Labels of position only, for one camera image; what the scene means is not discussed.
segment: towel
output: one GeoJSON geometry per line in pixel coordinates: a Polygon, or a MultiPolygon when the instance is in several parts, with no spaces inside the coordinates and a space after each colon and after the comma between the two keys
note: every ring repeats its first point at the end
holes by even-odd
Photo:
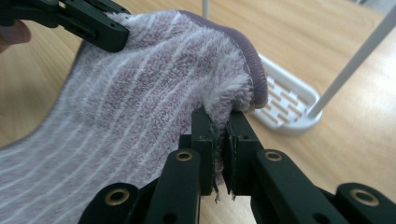
{"type": "Polygon", "coordinates": [[[126,47],[83,42],[46,119],[0,149],[0,223],[78,223],[100,189],[158,178],[195,108],[221,130],[232,109],[265,106],[258,54],[234,29],[177,10],[107,16],[126,47]]]}

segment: striped towel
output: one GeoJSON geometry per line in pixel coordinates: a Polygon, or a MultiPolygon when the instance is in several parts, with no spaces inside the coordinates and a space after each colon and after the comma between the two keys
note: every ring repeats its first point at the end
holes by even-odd
{"type": "Polygon", "coordinates": [[[221,129],[232,109],[266,104],[260,59],[237,31],[185,11],[108,16],[131,31],[125,49],[84,42],[43,123],[0,149],[0,223],[78,223],[105,186],[159,177],[195,108],[221,129]]]}

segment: white drying rack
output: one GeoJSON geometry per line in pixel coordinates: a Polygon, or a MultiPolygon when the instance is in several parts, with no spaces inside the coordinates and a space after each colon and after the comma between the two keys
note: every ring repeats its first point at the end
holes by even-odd
{"type": "MultiPolygon", "coordinates": [[[[203,16],[209,17],[209,0],[203,0],[203,16]]],[[[268,105],[253,115],[265,126],[286,134],[303,133],[321,118],[322,109],[330,102],[366,58],[396,25],[396,6],[388,13],[322,97],[308,84],[260,55],[268,82],[268,105]]]]}

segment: white metal pole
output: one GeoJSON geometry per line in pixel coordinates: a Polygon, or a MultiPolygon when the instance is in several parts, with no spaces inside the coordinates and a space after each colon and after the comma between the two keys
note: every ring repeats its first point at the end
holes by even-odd
{"type": "Polygon", "coordinates": [[[358,52],[352,57],[352,59],[346,64],[345,68],[341,71],[338,77],[334,80],[332,85],[318,102],[312,107],[308,114],[309,118],[314,118],[323,109],[323,107],[329,103],[334,95],[340,90],[340,88],[346,83],[346,81],[353,75],[358,67],[366,60],[366,58],[374,51],[379,43],[387,36],[387,34],[396,25],[396,6],[388,13],[379,25],[375,28],[373,33],[364,42],[358,52]]]}
{"type": "Polygon", "coordinates": [[[209,20],[209,0],[202,0],[202,16],[209,20]]]}

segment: wood grain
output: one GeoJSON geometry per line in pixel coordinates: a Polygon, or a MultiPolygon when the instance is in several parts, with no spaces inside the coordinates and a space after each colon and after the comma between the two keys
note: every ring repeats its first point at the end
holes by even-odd
{"type": "MultiPolygon", "coordinates": [[[[201,14],[201,1],[116,1],[133,13],[168,8],[201,14]]],[[[244,33],[256,49],[322,94],[383,15],[344,0],[211,1],[212,21],[244,33]]],[[[32,132],[52,107],[80,39],[63,28],[27,22],[33,40],[0,54],[0,146],[32,132]]],[[[300,136],[262,127],[266,148],[286,152],[330,192],[345,182],[380,190],[396,202],[396,31],[394,30],[300,136]]],[[[254,223],[249,199],[204,197],[201,223],[254,223]]]]}

